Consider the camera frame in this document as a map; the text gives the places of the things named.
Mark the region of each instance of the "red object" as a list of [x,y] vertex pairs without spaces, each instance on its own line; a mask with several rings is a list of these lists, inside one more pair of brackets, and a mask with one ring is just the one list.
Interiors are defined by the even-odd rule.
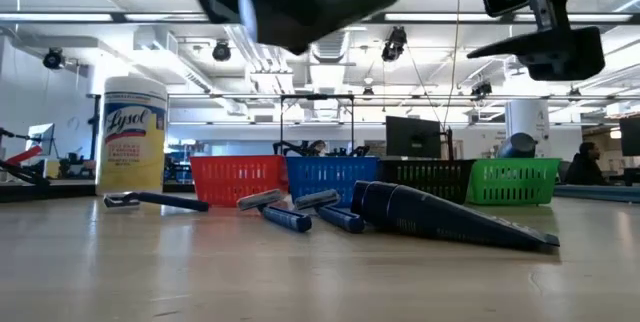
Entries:
[[200,201],[237,207],[238,199],[289,187],[283,156],[191,157],[191,173]]
[[40,148],[40,146],[31,147],[28,150],[9,158],[6,162],[14,166],[19,166],[20,163],[28,160],[29,158],[39,155],[40,152],[42,152],[42,148]]

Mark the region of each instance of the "wall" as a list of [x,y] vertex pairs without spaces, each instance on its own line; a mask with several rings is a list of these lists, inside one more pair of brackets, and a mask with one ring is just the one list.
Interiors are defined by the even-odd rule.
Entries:
[[[55,143],[61,156],[78,152],[88,157],[93,100],[89,83],[69,71],[50,71],[42,60],[15,49],[0,38],[0,126],[27,134],[31,125],[55,123]],[[25,142],[5,138],[6,156],[24,151]]]
[[[454,140],[461,140],[464,158],[480,158],[494,145],[504,139],[504,126],[476,126],[453,130]],[[280,126],[277,125],[170,125],[169,138],[219,140],[219,141],[279,141]],[[343,126],[288,126],[285,127],[284,139],[287,141],[351,139],[351,127]],[[365,140],[385,140],[384,126],[356,126],[356,145]],[[571,161],[582,143],[580,127],[552,127],[549,135],[551,155]]]

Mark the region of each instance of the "camera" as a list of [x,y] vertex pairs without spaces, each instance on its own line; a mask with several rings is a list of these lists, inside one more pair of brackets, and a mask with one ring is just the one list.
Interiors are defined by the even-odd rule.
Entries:
[[62,55],[62,48],[49,48],[49,52],[42,59],[42,64],[54,71],[64,68],[65,58]]
[[404,27],[395,26],[389,35],[389,39],[382,49],[382,60],[385,62],[396,61],[404,52],[404,45],[407,43],[407,33]]
[[213,59],[218,62],[225,62],[231,58],[231,49],[229,49],[229,41],[218,40],[211,54]]

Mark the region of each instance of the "computer monitor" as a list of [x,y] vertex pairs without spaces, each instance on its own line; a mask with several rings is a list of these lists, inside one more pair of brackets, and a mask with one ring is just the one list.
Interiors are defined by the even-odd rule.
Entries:
[[43,125],[29,127],[29,137],[37,139],[36,141],[27,141],[26,149],[29,150],[35,146],[40,146],[42,152],[39,156],[48,156],[51,154],[51,146],[53,145],[54,124],[47,123]]
[[625,157],[640,156],[640,117],[621,118],[620,143]]
[[439,122],[387,116],[386,127],[387,156],[442,157]]

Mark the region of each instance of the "razor head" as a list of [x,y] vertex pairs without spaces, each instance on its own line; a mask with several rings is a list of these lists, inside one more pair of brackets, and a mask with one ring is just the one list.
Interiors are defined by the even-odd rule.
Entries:
[[242,197],[238,200],[238,209],[246,211],[251,208],[262,208],[284,199],[284,194],[279,189],[257,193],[251,196]]
[[338,191],[331,189],[296,198],[293,204],[296,209],[330,206],[340,202]]
[[138,207],[140,200],[136,193],[113,194],[104,196],[102,200],[107,208]]

